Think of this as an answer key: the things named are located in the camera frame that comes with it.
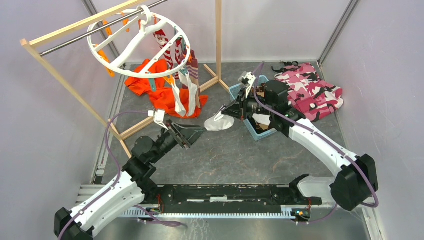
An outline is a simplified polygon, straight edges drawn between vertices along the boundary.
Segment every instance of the orange towel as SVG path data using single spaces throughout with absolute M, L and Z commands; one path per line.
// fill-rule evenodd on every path
M 149 59 L 144 60 L 143 64 L 135 69 L 135 73 L 139 73 L 148 63 Z M 152 74 L 163 73 L 167 70 L 167 61 L 165 59 L 160 59 L 155 62 L 153 66 L 148 70 Z M 175 112 L 175 98 L 172 91 L 172 88 L 165 87 L 165 79 L 159 77 L 155 79 L 156 91 L 152 91 L 150 87 L 149 80 L 147 78 L 136 78 L 130 76 L 126 81 L 125 85 L 136 95 L 141 96 L 142 94 L 148 94 L 150 102 L 153 104 L 155 109 L 162 109 L 171 116 L 182 118 L 182 119 L 192 119 L 197 118 L 202 110 L 196 107 L 194 114 L 191 116 L 180 116 Z M 181 103 L 184 105 L 184 108 L 189 109 L 189 90 L 180 89 L 179 98 Z M 207 95 L 199 96 L 200 105 L 203 107 L 208 101 Z

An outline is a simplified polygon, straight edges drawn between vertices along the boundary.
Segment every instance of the wall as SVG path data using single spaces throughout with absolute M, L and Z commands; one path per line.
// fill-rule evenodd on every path
M 89 15 L 79 0 L 3 1 L 1 9 L 0 239 L 53 240 L 56 211 L 71 208 L 90 182 L 104 128 L 19 40 Z M 117 80 L 85 40 L 47 59 L 106 117 Z
M 104 11 L 124 0 L 93 0 Z M 150 5 L 157 0 L 147 0 Z M 349 0 L 223 0 L 222 60 L 315 60 L 321 55 Z M 188 35 L 196 57 L 216 61 L 215 0 L 170 0 L 152 12 L 179 25 Z M 112 29 L 122 27 L 117 24 Z M 137 27 L 114 42 L 122 53 Z M 168 38 L 172 29 L 165 29 Z M 153 36 L 145 39 L 129 62 L 142 62 L 159 51 Z
M 422 239 L 424 201 L 424 2 L 360 1 L 324 62 L 343 88 L 340 124 L 348 146 L 377 163 L 389 240 Z

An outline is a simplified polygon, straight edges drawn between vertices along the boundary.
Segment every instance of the wooden frame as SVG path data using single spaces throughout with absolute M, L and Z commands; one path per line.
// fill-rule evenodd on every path
M 79 22 L 71 24 L 67 27 L 34 39 L 32 41 L 27 41 L 22 39 L 20 44 L 25 48 L 31 56 L 34 57 L 51 75 L 62 84 L 103 126 L 107 126 L 108 121 L 104 120 L 94 108 L 73 88 L 69 82 L 48 62 L 46 61 L 37 51 L 37 48 L 44 46 L 52 41 L 61 39 L 69 34 L 78 31 L 80 29 L 86 28 L 93 23 L 97 23 L 107 17 L 115 15 L 122 12 L 132 6 L 139 5 L 146 0 L 129 0 L 112 8 L 109 8 L 105 11 L 102 11 L 98 14 L 90 16 L 86 19 L 83 19 Z M 206 64 L 204 65 L 206 71 L 212 75 L 212 79 L 200 86 L 200 92 L 206 91 L 208 88 L 214 86 L 215 84 L 220 84 L 227 92 L 229 92 L 229 87 L 222 80 L 221 72 L 221 53 L 222 53 L 222 0 L 215 0 L 215 17 L 216 17 L 216 73 L 212 71 Z M 128 139 L 138 131 L 147 127 L 149 124 L 153 123 L 153 117 L 149 116 L 143 121 L 137 123 L 136 125 L 130 127 L 128 130 L 119 133 L 115 125 L 112 123 L 109 131 L 118 139 L 121 143 L 125 153 L 128 157 L 131 157 L 131 152 L 126 146 L 124 140 Z

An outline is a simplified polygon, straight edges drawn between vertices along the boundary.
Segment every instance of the plastic bin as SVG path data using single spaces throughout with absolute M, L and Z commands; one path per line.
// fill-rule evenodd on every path
M 260 75 L 257 84 L 260 85 L 260 84 L 266 83 L 268 81 L 269 80 L 268 80 L 268 78 L 266 76 Z M 229 88 L 229 95 L 230 95 L 229 97 L 230 97 L 230 100 L 231 101 L 234 101 L 236 99 L 236 96 L 239 94 L 240 89 L 242 89 L 242 84 L 241 83 L 240 84 L 237 84 L 237 85 L 234 85 L 234 86 L 232 86 L 232 87 Z M 275 130 L 273 128 L 273 129 L 268 130 L 268 131 L 265 131 L 263 133 L 257 133 L 255 131 L 254 127 L 252 126 L 252 124 L 249 122 L 249 120 L 245 119 L 243 122 L 246 125 L 247 130 L 249 130 L 250 134 L 252 135 L 252 137 L 253 137 L 253 139 L 255 141 L 259 141 L 259 140 L 261 140 L 261 139 L 263 139 L 265 137 L 268 137 L 269 135 L 274 134 L 274 133 L 277 132 L 277 130 Z

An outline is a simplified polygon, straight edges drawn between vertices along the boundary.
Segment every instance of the camouflage fabric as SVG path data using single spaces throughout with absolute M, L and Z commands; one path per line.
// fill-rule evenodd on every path
M 311 122 L 325 118 L 343 105 L 343 90 L 321 80 L 310 63 L 285 66 L 275 80 L 290 86 L 289 102 Z

